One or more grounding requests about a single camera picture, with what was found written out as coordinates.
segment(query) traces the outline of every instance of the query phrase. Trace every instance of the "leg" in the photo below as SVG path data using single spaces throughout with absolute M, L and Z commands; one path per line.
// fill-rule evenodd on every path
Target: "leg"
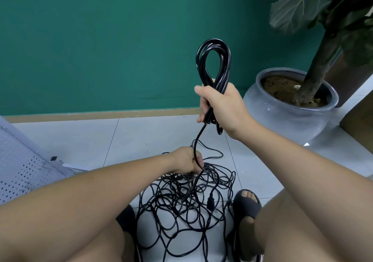
M 241 221 L 241 249 L 247 249 L 245 244 L 253 237 L 264 249 L 265 262 L 345 261 L 285 190 L 263 207 L 256 220 L 246 217 Z
M 112 221 L 82 250 L 66 262 L 133 262 L 134 245 L 129 233 Z

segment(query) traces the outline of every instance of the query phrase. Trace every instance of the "black plug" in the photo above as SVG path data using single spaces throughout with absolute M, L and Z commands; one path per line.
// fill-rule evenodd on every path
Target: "black plug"
M 215 210 L 215 201 L 212 197 L 212 194 L 210 194 L 210 197 L 207 200 L 207 209 L 213 212 Z

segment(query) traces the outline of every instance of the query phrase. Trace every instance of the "plant stem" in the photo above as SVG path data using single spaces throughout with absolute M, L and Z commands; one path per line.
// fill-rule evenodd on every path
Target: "plant stem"
M 333 48 L 335 48 L 333 36 L 325 32 L 315 57 L 313 57 L 310 69 L 301 87 L 294 95 L 293 102 L 297 106 L 309 104 L 312 101 L 324 80 L 325 74 L 329 71 L 329 56 Z

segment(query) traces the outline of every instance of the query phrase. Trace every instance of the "pot rim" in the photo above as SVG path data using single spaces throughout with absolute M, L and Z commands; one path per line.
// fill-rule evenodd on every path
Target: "pot rim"
M 262 87 L 261 85 L 261 80 L 263 78 L 263 75 L 264 74 L 267 74 L 268 72 L 271 72 L 271 71 L 291 71 L 291 72 L 295 72 L 297 74 L 301 74 L 301 75 L 306 75 L 307 73 L 305 71 L 300 71 L 300 70 L 296 70 L 296 69 L 293 69 L 293 68 L 283 68 L 283 67 L 278 67 L 278 68 L 268 68 L 268 69 L 265 69 L 261 72 L 259 72 L 256 76 L 256 80 L 255 80 L 255 83 L 258 87 L 258 90 L 268 96 L 270 99 L 272 99 L 273 102 L 275 102 L 276 104 L 278 105 L 281 105 L 281 106 L 284 106 L 286 108 L 290 108 L 290 109 L 298 109 L 300 111 L 307 111 L 307 112 L 324 112 L 324 111 L 328 111 L 328 110 L 331 110 L 333 109 L 337 104 L 338 104 L 338 101 L 339 101 L 339 96 L 338 96 L 338 93 L 337 91 L 335 91 L 335 89 L 329 84 L 327 83 L 326 81 L 323 80 L 323 85 L 326 86 L 326 88 L 329 90 L 330 94 L 332 95 L 332 99 L 331 101 L 329 102 L 329 104 L 327 104 L 326 106 L 323 106 L 323 107 L 318 107 L 318 108 L 306 108 L 306 107 L 297 107 L 295 105 L 292 105 L 292 104 L 288 104 L 286 102 L 282 102 L 280 101 L 279 99 L 276 99 L 275 97 L 273 97 L 271 94 L 269 94 L 267 91 L 264 90 L 264 88 Z

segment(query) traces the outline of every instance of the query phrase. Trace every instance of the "black slide sandal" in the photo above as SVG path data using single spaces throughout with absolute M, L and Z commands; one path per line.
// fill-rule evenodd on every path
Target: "black slide sandal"
M 134 261 L 139 262 L 139 256 L 137 251 L 137 224 L 135 211 L 131 205 L 128 205 L 119 215 L 115 218 L 120 227 L 124 232 L 128 232 L 133 240 L 135 246 Z
M 243 197 L 241 194 L 244 190 L 254 194 L 258 203 L 256 203 L 253 199 L 249 197 Z M 232 246 L 232 255 L 234 258 L 234 262 L 240 262 L 240 256 L 242 254 L 240 237 L 239 237 L 240 223 L 242 219 L 247 216 L 255 219 L 260 210 L 261 210 L 261 203 L 260 203 L 259 198 L 256 196 L 254 192 L 252 192 L 249 189 L 242 189 L 236 194 L 233 200 L 234 228 L 232 232 L 227 236 L 227 240 L 230 242 Z M 263 253 L 263 251 L 260 251 L 261 253 L 258 253 L 258 248 L 261 249 L 261 246 L 258 244 L 258 245 L 251 245 L 251 247 L 255 249 L 251 251 L 253 258 L 255 258 L 256 256 L 256 260 L 254 261 L 257 261 L 257 262 L 260 261 L 261 254 Z

